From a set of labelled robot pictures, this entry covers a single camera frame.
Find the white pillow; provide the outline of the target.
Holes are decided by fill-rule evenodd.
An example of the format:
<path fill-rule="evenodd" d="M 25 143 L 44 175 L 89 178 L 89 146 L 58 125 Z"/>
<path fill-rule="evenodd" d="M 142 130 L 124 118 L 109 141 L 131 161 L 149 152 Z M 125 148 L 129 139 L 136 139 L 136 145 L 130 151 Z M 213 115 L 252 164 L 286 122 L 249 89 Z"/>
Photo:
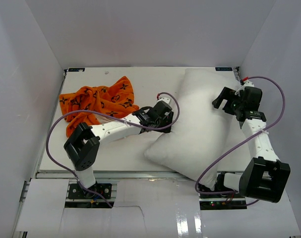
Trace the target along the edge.
<path fill-rule="evenodd" d="M 238 89 L 229 76 L 188 68 L 179 86 L 180 116 L 170 133 L 164 133 L 144 152 L 146 159 L 168 167 L 214 190 L 218 166 L 209 166 L 225 148 L 233 117 L 212 106 L 224 87 Z"/>

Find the orange black patterned pillowcase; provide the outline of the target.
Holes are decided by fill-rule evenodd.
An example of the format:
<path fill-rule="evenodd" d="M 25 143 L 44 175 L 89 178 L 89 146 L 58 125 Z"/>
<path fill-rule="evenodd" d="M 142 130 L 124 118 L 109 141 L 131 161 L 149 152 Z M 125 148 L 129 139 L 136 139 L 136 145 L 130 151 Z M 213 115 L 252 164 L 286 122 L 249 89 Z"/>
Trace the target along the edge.
<path fill-rule="evenodd" d="M 110 87 L 83 86 L 76 92 L 61 94 L 59 104 L 63 115 L 77 110 L 90 110 L 121 119 L 139 110 L 134 103 L 133 86 L 126 76 Z"/>

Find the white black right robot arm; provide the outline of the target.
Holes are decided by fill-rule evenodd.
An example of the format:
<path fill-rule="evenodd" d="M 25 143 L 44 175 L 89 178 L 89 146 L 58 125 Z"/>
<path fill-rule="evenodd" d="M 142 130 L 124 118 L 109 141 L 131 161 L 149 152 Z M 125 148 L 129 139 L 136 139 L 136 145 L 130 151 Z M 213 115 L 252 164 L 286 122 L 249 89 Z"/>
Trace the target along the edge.
<path fill-rule="evenodd" d="M 225 87 L 212 102 L 217 109 L 225 100 L 223 111 L 236 117 L 246 138 L 253 137 L 247 142 L 251 160 L 244 172 L 218 175 L 215 190 L 222 198 L 236 191 L 243 197 L 277 203 L 285 189 L 291 169 L 273 150 L 266 131 L 265 114 L 258 110 L 261 98 L 259 88 L 245 86 L 236 91 Z"/>

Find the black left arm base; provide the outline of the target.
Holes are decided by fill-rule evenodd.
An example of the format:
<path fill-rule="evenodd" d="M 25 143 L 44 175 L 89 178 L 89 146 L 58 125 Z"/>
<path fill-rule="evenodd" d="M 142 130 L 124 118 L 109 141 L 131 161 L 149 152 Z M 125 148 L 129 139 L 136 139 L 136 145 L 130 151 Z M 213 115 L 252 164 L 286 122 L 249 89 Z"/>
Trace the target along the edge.
<path fill-rule="evenodd" d="M 78 183 L 71 183 L 68 190 L 68 199 L 102 199 L 97 193 L 102 195 L 105 199 L 111 198 L 112 184 L 111 183 L 97 183 L 94 186 L 83 189 Z"/>

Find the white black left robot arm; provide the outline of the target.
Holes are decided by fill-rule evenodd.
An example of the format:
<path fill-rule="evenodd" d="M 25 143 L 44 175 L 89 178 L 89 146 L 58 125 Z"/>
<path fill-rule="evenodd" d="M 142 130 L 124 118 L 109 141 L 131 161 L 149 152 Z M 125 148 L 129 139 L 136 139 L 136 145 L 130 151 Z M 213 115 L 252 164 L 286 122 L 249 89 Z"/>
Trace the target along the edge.
<path fill-rule="evenodd" d="M 231 125 L 231 119 L 212 108 L 202 106 L 202 115 L 174 116 L 168 98 L 160 98 L 153 107 L 141 108 L 122 119 L 89 126 L 80 123 L 64 144 L 79 180 L 79 192 L 86 198 L 96 193 L 92 166 L 100 146 L 127 136 L 149 131 L 161 135 L 144 152 L 146 159 L 176 171 L 192 180 L 220 156 Z"/>

